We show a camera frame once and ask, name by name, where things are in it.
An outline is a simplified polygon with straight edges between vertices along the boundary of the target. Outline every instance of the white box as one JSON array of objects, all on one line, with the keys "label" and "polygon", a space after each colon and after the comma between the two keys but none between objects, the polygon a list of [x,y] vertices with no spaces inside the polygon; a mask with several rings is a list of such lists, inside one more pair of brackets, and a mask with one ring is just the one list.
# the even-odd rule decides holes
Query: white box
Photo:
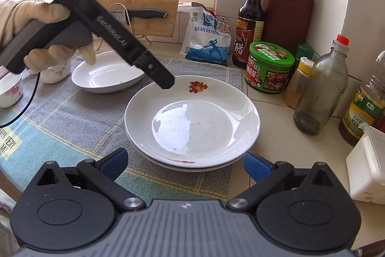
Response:
[{"label": "white box", "polygon": [[385,204],[385,133],[366,126],[346,166],[352,199]]}]

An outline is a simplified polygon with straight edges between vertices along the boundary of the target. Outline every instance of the green lid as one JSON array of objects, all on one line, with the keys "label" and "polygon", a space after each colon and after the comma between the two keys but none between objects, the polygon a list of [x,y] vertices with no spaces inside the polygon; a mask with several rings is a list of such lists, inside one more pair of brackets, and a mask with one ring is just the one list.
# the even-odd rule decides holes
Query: green lid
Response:
[{"label": "green lid", "polygon": [[250,54],[269,65],[289,68],[294,65],[294,56],[288,50],[268,42],[250,44]]},{"label": "green lid", "polygon": [[297,53],[295,54],[296,59],[301,59],[301,57],[306,57],[312,59],[314,56],[314,50],[306,44],[299,44],[297,48]]}]

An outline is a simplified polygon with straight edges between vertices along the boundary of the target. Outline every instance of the sauce jar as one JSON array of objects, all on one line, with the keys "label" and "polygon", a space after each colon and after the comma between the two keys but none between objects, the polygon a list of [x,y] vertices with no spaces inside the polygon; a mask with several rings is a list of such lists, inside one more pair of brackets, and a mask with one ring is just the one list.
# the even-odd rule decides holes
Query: sauce jar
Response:
[{"label": "sauce jar", "polygon": [[245,80],[265,93],[280,93],[289,78],[294,56],[286,49],[268,42],[250,44]]},{"label": "sauce jar", "polygon": [[295,70],[288,87],[283,94],[283,100],[291,108],[295,109],[305,90],[306,84],[313,69],[314,61],[301,57],[298,68]]}]

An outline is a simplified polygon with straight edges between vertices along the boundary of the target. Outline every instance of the black cable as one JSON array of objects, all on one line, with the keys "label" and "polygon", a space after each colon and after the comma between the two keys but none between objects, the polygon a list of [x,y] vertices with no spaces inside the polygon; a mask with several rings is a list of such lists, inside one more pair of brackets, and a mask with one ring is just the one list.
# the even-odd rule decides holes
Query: black cable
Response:
[{"label": "black cable", "polygon": [[37,78],[36,78],[36,85],[35,85],[35,89],[33,90],[33,93],[32,93],[32,96],[31,96],[31,99],[29,100],[28,104],[24,107],[24,109],[15,117],[13,118],[10,122],[6,123],[6,124],[3,124],[3,125],[0,125],[0,129],[4,128],[4,127],[7,127],[9,126],[10,124],[14,123],[17,119],[19,119],[23,113],[26,112],[26,110],[28,109],[29,105],[32,103],[32,100],[36,94],[36,90],[37,90],[37,85],[39,84],[39,79],[40,79],[40,72],[37,74]]}]

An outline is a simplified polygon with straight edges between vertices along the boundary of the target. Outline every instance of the plaid cloth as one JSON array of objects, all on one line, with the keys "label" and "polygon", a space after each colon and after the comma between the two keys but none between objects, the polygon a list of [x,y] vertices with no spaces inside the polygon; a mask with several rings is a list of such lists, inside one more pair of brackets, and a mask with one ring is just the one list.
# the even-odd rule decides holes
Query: plaid cloth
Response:
[{"label": "plaid cloth", "polygon": [[[171,58],[159,60],[175,76],[207,76],[241,89],[240,70]],[[81,61],[79,56],[73,58],[72,69]],[[0,111],[2,122],[20,112],[32,94],[36,76],[26,72],[23,76],[24,94],[10,109]],[[7,142],[10,150],[3,152],[0,148],[1,171],[23,191],[47,160],[56,160],[61,167],[75,166],[84,159],[98,160],[124,147],[129,154],[128,167],[116,182],[143,200],[226,200],[232,166],[197,173],[169,170],[148,161],[130,143],[124,129],[124,111],[135,93],[149,83],[151,79],[145,76],[134,86],[109,94],[78,88],[71,75],[57,84],[40,83],[23,117],[9,128],[0,129],[0,140],[4,142],[9,136],[12,139]]]}]

